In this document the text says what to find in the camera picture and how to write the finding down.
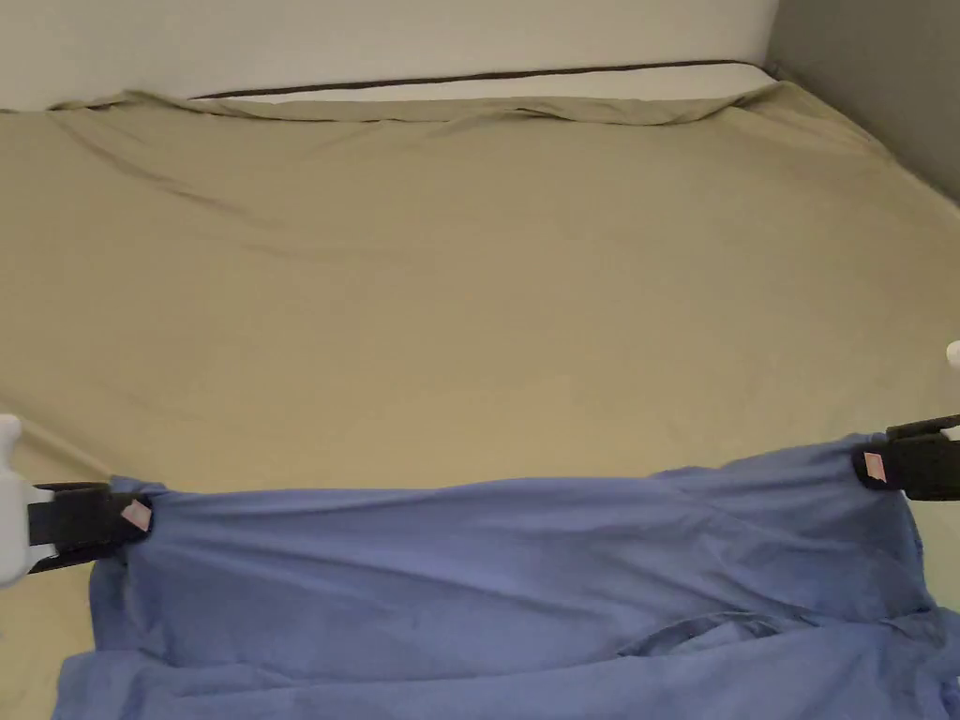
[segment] blue cloth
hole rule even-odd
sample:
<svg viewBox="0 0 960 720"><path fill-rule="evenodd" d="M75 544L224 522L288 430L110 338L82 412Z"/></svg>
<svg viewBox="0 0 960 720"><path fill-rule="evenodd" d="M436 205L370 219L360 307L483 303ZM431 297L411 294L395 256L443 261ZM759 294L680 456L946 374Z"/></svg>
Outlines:
<svg viewBox="0 0 960 720"><path fill-rule="evenodd" d="M153 496L60 720L960 718L960 618L855 439L637 478Z"/></svg>

